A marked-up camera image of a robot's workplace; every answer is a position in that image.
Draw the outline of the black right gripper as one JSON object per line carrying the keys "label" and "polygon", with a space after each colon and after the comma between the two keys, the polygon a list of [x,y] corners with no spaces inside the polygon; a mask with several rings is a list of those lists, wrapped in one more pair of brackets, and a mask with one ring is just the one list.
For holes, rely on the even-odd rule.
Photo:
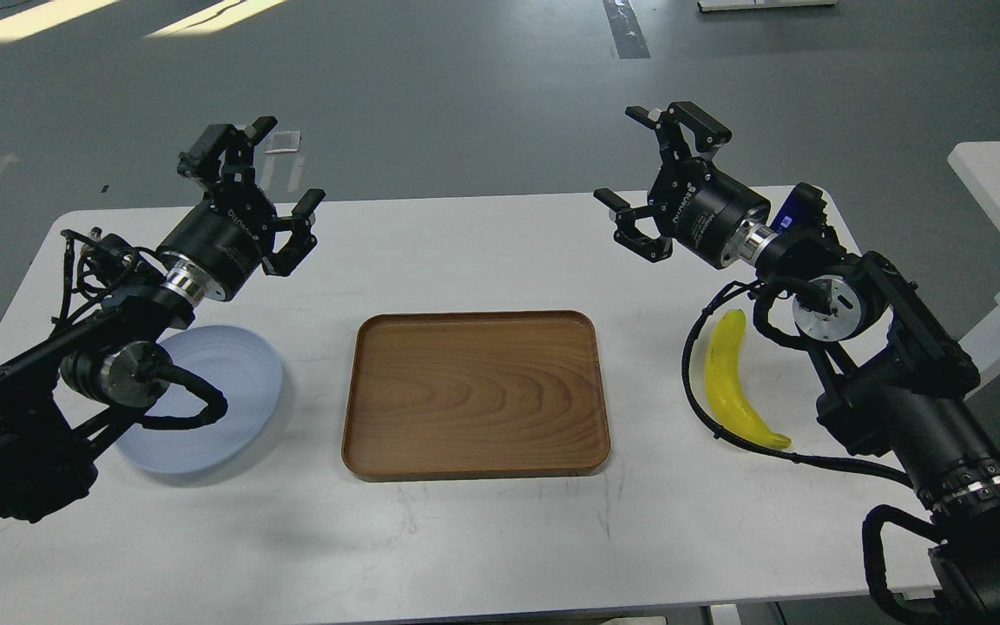
{"label": "black right gripper", "polygon": [[[647,206],[631,206],[611,189],[594,191],[614,222],[616,244],[655,264],[671,256],[674,239],[715,269],[729,266],[738,256],[742,222],[762,221],[771,208],[763,195],[712,162],[733,130],[694,102],[671,102],[666,110],[634,104],[624,115],[655,132],[660,167]],[[639,229],[636,222],[647,218],[654,218],[661,236]]]}

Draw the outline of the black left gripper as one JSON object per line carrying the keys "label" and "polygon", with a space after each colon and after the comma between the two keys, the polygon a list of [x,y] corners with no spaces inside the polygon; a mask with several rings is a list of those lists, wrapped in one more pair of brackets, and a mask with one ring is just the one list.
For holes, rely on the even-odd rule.
{"label": "black left gripper", "polygon": [[[288,217],[255,185],[255,148],[277,127],[275,117],[258,117],[249,126],[209,124],[192,147],[179,153],[177,174],[198,183],[205,197],[156,248],[164,265],[189,261],[206,274],[206,297],[234,299],[255,269],[289,277],[316,248],[314,213],[326,191],[310,188]],[[273,250],[275,237],[288,240]]]}

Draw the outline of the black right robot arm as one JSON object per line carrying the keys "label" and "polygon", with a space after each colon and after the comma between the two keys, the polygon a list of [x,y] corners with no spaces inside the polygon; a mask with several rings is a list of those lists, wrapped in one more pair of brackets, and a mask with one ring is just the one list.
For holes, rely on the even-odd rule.
{"label": "black right robot arm", "polygon": [[[769,201],[714,165],[733,131],[697,104],[626,114],[654,131],[661,166],[646,205],[595,191],[615,241],[650,262],[679,244],[714,268],[741,260],[755,272],[714,295],[684,344],[683,387],[700,422],[740,450],[911,488],[928,521],[879,505],[862,523],[870,597],[905,624],[1000,624],[1000,450],[964,403],[980,380],[972,358],[886,257],[840,244],[820,189],[799,183],[770,217]],[[700,407],[694,343],[739,295],[753,300],[762,336],[808,355],[823,388],[819,424],[845,458],[770,450]]]}

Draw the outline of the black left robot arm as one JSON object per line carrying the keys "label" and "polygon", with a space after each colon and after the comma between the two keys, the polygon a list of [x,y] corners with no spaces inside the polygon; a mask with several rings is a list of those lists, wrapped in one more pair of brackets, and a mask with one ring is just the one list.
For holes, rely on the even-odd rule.
{"label": "black left robot arm", "polygon": [[59,315],[41,343],[0,365],[0,521],[28,523],[89,494],[96,459],[136,424],[198,430],[227,414],[219,389],[159,346],[205,299],[228,301],[254,273],[286,277],[316,248],[310,189],[279,216],[255,180],[255,149],[277,126],[210,124],[179,155],[202,197],[156,249],[115,234],[66,241]]}

